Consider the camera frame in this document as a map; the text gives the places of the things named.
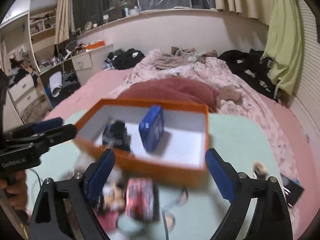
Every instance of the open box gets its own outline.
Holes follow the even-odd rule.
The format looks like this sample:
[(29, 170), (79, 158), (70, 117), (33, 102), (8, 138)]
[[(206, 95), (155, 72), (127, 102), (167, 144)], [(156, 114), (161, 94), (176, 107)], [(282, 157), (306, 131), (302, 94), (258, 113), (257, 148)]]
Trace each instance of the open box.
[[(164, 134), (156, 150), (148, 153), (138, 126), (153, 105), (164, 110)], [(196, 187), (206, 172), (208, 113), (207, 106), (195, 103), (102, 99), (76, 123), (78, 135), (74, 142), (80, 150), (98, 159), (105, 150), (101, 146), (105, 126), (110, 120), (122, 120), (131, 136), (132, 153), (113, 148), (118, 167), (160, 182)]]

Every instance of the black cable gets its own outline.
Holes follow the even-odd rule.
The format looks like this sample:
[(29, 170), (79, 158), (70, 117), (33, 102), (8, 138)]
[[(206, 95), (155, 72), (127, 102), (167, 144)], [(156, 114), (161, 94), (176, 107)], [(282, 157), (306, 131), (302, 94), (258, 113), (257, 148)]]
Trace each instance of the black cable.
[(40, 177), (39, 177), (39, 174), (38, 174), (34, 169), (29, 169), (29, 170), (32, 171), (34, 174), (37, 175), (37, 177), (38, 177), (38, 182), (39, 182), (39, 187), (41, 187), (42, 183), (41, 183), (41, 179), (40, 179)]

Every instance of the blue case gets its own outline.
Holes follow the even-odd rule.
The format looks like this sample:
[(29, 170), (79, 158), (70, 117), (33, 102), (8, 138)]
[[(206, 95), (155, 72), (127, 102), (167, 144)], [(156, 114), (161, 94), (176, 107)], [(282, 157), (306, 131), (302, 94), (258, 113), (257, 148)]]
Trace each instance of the blue case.
[(152, 106), (146, 116), (139, 123), (139, 132), (143, 147), (147, 152), (153, 152), (164, 132), (163, 109)]

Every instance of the metal screw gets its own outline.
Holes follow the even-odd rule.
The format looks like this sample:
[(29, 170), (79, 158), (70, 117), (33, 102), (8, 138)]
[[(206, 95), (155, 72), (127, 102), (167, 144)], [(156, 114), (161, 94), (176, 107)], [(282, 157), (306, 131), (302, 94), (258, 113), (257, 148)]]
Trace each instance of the metal screw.
[(278, 181), (276, 177), (270, 177), (269, 179), (273, 183), (276, 183)]
[(49, 184), (50, 182), (52, 182), (52, 179), (51, 179), (51, 178), (46, 178), (46, 179), (44, 180), (44, 183), (45, 183), (45, 184)]
[(75, 174), (73, 177), (74, 177), (75, 179), (81, 179), (82, 176), (83, 176), (83, 174), (82, 174), (81, 172), (78, 172), (78, 173)]
[(238, 173), (238, 176), (239, 176), (239, 178), (241, 178), (241, 179), (247, 178), (247, 174), (245, 174), (244, 172), (239, 172), (239, 173)]

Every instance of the light green table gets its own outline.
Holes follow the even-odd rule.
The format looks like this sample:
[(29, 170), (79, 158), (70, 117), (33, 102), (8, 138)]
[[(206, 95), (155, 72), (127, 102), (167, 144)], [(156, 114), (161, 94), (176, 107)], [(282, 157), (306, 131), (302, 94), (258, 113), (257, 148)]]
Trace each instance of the light green table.
[[(76, 122), (83, 114), (79, 112), (71, 116), (67, 123)], [(252, 177), (252, 164), (262, 162), (268, 169), (270, 176), (281, 182), (278, 166), (273, 157), (269, 143), (262, 129), (253, 121), (232, 115), (210, 114), (209, 116), (210, 147), (214, 147), (226, 162), (230, 162), (236, 171), (243, 171)], [(72, 142), (52, 147), (50, 152), (41, 157), (43, 163), (36, 167), (42, 179), (51, 177), (59, 180), (61, 176), (72, 170), (80, 154)], [(199, 190), (189, 190), (189, 201), (183, 206), (174, 207), (170, 213), (176, 219), (176, 225), (170, 232), (170, 240), (175, 239), (210, 239), (230, 204), (221, 197), (221, 194), (210, 177), (209, 182)], [(39, 186), (36, 176), (28, 173), (28, 208), (32, 209)], [(180, 188), (160, 186), (160, 208), (171, 203), (181, 192)], [(254, 203), (251, 201), (246, 219), (239, 233), (238, 239), (243, 239), (249, 228)], [(125, 228), (125, 222), (119, 223)], [(134, 239), (164, 240), (164, 223), (162, 219), (145, 228), (148, 235)]]

